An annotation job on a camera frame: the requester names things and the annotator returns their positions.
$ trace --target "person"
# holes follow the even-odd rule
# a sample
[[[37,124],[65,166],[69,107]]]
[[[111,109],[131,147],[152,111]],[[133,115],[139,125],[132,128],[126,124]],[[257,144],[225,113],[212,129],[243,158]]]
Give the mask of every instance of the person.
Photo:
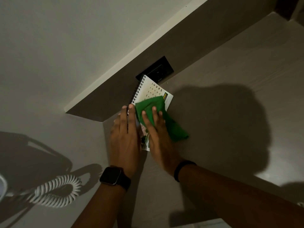
[[[152,108],[155,126],[146,112],[142,117],[149,131],[153,159],[205,206],[232,228],[238,227],[304,227],[304,209],[257,188],[213,173],[187,162],[174,150],[162,112]],[[119,167],[128,178],[137,170],[141,152],[136,130],[135,107],[122,107],[114,121],[110,137],[110,165]],[[120,185],[101,184],[72,228],[113,227],[126,190]]]

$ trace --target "black wristband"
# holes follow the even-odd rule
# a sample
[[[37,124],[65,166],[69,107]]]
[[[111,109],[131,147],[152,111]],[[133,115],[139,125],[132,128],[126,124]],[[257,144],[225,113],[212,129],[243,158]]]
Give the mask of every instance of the black wristband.
[[[174,179],[179,182],[178,180],[178,174],[180,172],[180,170],[185,166],[185,165],[196,165],[195,162],[192,162],[192,161],[189,161],[189,160],[184,160],[182,161],[178,166],[177,168],[175,169],[174,171]]]

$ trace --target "calendar page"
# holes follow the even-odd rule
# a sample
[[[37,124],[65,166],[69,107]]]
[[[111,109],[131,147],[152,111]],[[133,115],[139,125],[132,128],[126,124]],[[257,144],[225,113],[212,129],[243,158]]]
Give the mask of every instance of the calendar page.
[[[158,96],[163,96],[165,100],[165,110],[167,110],[172,101],[173,95],[170,94],[168,91],[165,91],[162,87],[160,87],[158,84],[156,84],[154,81],[144,75],[137,91],[135,92],[132,104]],[[141,126],[140,137],[142,149],[150,151],[148,130],[139,121],[137,121],[136,124],[137,126]]]

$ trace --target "green cloth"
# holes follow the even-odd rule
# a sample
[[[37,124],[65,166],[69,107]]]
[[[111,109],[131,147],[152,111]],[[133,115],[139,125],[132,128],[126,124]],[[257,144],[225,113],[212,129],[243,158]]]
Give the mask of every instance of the green cloth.
[[[165,101],[162,96],[149,98],[144,101],[135,103],[135,109],[137,113],[138,120],[141,124],[145,125],[143,121],[141,112],[144,110],[147,113],[148,119],[154,125],[153,114],[152,114],[152,107],[156,106],[157,112],[163,112],[163,118],[166,121],[166,127],[169,133],[170,138],[173,142],[177,142],[189,137],[186,131],[184,131],[166,112],[165,110]]]

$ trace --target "smartwatch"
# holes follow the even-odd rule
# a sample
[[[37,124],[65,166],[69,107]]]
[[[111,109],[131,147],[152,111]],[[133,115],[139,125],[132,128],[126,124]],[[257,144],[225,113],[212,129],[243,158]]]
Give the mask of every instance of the smartwatch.
[[[116,166],[107,167],[102,173],[99,181],[111,186],[119,185],[126,191],[131,185],[131,179],[124,174],[122,168]]]

